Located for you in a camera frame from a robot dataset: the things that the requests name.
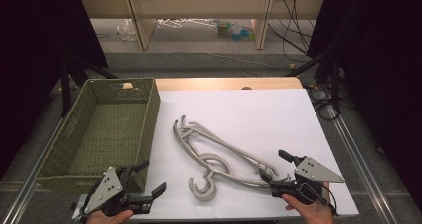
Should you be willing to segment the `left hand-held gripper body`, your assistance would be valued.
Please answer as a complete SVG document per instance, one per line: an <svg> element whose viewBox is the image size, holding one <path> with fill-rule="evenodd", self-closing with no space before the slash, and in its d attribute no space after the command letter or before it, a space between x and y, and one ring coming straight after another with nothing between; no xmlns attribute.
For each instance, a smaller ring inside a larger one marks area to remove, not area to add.
<svg viewBox="0 0 422 224"><path fill-rule="evenodd" d="M88 216L98 210L106 216L115 216L125 210L149 214L153 203L151 196L127 193L131 176L131 167L110 167L87 195L82 214Z"/></svg>

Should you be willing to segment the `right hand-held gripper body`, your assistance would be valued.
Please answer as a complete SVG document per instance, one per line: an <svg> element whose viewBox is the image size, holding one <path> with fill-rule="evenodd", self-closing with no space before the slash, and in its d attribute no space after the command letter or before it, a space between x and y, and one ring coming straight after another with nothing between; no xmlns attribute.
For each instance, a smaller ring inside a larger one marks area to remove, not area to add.
<svg viewBox="0 0 422 224"><path fill-rule="evenodd" d="M327 204L322 197L322 190L326 182L344 183L345 179L320 164L311 157L294 156L295 180L273 180L269 183L273 197L281 197L283 194L294 196L301 203L310 205L316 201Z"/></svg>

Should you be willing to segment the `green woven basket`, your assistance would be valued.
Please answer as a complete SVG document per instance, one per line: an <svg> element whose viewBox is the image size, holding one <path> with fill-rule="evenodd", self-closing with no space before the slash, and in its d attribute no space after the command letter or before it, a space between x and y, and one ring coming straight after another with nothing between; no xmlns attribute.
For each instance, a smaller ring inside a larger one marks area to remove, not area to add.
<svg viewBox="0 0 422 224"><path fill-rule="evenodd" d="M86 80L36 181L57 193L82 194L108 168L150 159L159 109L154 78Z"/></svg>

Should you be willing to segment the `person's left hand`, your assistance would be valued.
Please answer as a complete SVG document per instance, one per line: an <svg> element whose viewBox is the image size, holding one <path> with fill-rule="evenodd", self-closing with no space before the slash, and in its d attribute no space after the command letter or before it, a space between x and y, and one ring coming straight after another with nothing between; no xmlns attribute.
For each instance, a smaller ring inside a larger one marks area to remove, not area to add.
<svg viewBox="0 0 422 224"><path fill-rule="evenodd" d="M132 210L125 210L115 216L106 216L99 210L88 216L86 224L124 224L133 215Z"/></svg>

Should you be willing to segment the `person's right hand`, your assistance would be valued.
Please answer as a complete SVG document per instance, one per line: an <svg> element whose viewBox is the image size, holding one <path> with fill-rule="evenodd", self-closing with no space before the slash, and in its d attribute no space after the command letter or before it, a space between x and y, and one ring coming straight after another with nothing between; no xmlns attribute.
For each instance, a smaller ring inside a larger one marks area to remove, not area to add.
<svg viewBox="0 0 422 224"><path fill-rule="evenodd" d="M296 210L307 224L334 224L332 210L328 206L317 203L306 205L288 194L283 194L282 199L287 203L285 209Z"/></svg>

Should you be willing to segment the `white board sheet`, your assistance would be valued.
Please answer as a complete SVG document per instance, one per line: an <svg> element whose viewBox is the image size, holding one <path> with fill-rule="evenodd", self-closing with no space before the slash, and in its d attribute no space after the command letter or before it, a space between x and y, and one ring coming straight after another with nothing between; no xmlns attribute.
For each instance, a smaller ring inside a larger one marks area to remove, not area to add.
<svg viewBox="0 0 422 224"><path fill-rule="evenodd" d="M216 177L216 195L200 201L188 182L203 186L204 168L177 143L173 125L196 121L229 144L277 168L282 177L295 167L278 156L284 150L293 156L309 156L331 170L338 165L322 131L306 91L233 90L163 91L147 174L146 188L165 183L165 193L156 199L140 222L192 222L278 220L297 218L286 203L266 192Z"/></svg>

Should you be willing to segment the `black metal stand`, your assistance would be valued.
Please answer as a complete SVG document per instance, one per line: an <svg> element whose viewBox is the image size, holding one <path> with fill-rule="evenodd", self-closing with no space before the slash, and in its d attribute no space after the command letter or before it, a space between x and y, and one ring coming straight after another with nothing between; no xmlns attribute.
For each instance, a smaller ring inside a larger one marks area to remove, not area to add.
<svg viewBox="0 0 422 224"><path fill-rule="evenodd" d="M85 58L69 55L65 53L63 55L62 62L59 65L60 69L60 82L61 82L61 94L62 94L62 113L61 117L64 117L69 109L71 108L71 95L70 85L68 76L75 81L77 85L82 85L87 79L87 75L84 69L89 69L95 73L102 75L108 79L116 79L116 75L104 70L103 68L91 63Z"/></svg>
<svg viewBox="0 0 422 224"><path fill-rule="evenodd" d="M296 69L291 70L287 73L287 77L295 77L302 72L317 66L314 74L314 79L318 85L325 84L330 81L331 93L328 99L328 103L334 109L334 118L338 118L341 114L339 108L339 59L335 53L330 49L326 49L324 52L305 62Z"/></svg>

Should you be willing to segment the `black curtain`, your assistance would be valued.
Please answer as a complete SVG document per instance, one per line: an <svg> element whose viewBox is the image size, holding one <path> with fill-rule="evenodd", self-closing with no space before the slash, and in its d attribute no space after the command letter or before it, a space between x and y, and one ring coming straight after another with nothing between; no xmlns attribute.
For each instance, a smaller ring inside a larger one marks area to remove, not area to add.
<svg viewBox="0 0 422 224"><path fill-rule="evenodd" d="M355 0L324 0L310 57ZM345 82L377 144L422 210L422 0L364 0L339 52Z"/></svg>
<svg viewBox="0 0 422 224"><path fill-rule="evenodd" d="M81 0L0 0L0 179L59 79L62 48L107 65Z"/></svg>

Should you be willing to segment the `colourful plastic toys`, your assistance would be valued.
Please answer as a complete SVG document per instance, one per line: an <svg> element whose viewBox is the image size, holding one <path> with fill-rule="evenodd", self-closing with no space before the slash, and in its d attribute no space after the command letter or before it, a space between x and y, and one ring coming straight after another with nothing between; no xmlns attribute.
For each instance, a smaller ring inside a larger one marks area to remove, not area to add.
<svg viewBox="0 0 422 224"><path fill-rule="evenodd" d="M242 39L255 39L251 29L238 25L235 22L218 20L216 23L216 28L219 35L229 37L233 41L240 41Z"/></svg>

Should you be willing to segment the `clear plastic bag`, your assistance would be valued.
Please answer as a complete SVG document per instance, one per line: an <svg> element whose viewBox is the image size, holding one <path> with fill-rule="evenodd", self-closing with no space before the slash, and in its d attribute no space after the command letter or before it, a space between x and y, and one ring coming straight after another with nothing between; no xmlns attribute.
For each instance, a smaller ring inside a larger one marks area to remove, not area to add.
<svg viewBox="0 0 422 224"><path fill-rule="evenodd" d="M131 19L125 19L122 24L118 25L117 33L124 41L134 42L137 40L136 31Z"/></svg>

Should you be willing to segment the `light wooden shelf unit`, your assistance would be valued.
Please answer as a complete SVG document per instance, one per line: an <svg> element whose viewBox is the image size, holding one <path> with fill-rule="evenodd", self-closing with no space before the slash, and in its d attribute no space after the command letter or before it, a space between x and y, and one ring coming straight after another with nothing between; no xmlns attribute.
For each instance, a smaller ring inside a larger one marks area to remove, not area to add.
<svg viewBox="0 0 422 224"><path fill-rule="evenodd" d="M95 19L130 19L140 49L151 41L158 18L248 19L258 50L264 48L268 21L288 19L294 10L301 20L318 18L323 0L81 0Z"/></svg>

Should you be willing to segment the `aluminium rail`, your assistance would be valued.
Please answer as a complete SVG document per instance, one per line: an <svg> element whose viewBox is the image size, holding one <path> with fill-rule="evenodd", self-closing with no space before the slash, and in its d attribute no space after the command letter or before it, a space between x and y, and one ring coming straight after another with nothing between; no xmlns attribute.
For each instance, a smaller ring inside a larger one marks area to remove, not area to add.
<svg viewBox="0 0 422 224"><path fill-rule="evenodd" d="M37 190L35 177L63 120L42 121L0 180L0 224L19 224Z"/></svg>
<svg viewBox="0 0 422 224"><path fill-rule="evenodd" d="M374 175L369 169L367 162L361 154L353 136L351 135L344 119L333 106L327 108L330 117L333 119L334 125L339 133L341 140L352 160L355 169L362 181L363 186L370 197L372 204L383 224L398 224L387 198L376 181Z"/></svg>

